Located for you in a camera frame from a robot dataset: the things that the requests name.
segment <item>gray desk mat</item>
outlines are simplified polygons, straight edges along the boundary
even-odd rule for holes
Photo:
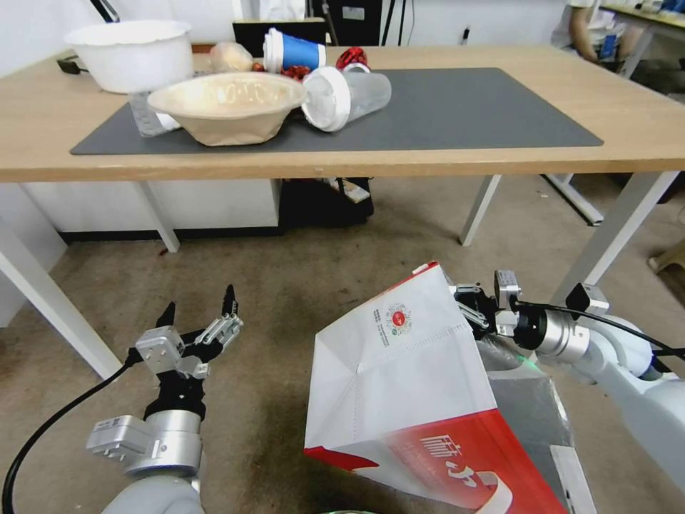
[[[204,146],[184,130],[143,138],[127,105],[76,145],[75,155],[444,150],[601,146],[603,141],[501,69],[384,70],[387,107],[325,133],[300,114],[249,146]]]

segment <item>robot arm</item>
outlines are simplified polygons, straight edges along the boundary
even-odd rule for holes
[[[238,336],[243,326],[233,287],[226,290],[221,317],[206,329],[179,334],[169,304],[136,342],[142,361],[159,379],[157,399],[143,419],[122,415],[95,424],[86,447],[123,463],[138,479],[104,510],[105,514],[202,514],[200,482],[206,464],[200,424],[206,408],[203,381],[209,362]]]
[[[521,288],[511,271],[495,272],[494,289],[488,298],[478,285],[452,287],[475,336],[511,338],[545,362],[568,365],[596,383],[620,408],[631,434],[685,492],[685,382],[655,358],[646,339],[601,320],[639,329],[608,316],[609,304],[596,286],[578,284],[566,304],[599,320],[519,302]]]

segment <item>white plastic bowl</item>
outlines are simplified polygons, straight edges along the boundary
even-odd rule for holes
[[[190,30],[179,21],[122,21],[77,29],[64,41],[102,89],[137,93],[193,76]]]
[[[282,75],[248,71],[208,75],[152,93],[153,111],[171,115],[207,146],[263,143],[302,105],[302,84]]]

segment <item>blue paper cup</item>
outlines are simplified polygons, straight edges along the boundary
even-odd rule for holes
[[[269,29],[264,36],[264,69],[280,73],[291,66],[307,66],[314,70],[326,65],[326,47],[304,39]]]

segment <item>plastic cup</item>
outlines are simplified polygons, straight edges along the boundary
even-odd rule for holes
[[[280,73],[291,66],[307,66],[313,70],[326,65],[326,47],[322,44],[288,36],[269,29],[264,36],[264,69]]]
[[[313,126],[326,132],[338,131],[361,116],[383,109],[392,95],[385,75],[341,72],[332,66],[314,70],[303,84],[307,100],[302,110]]]

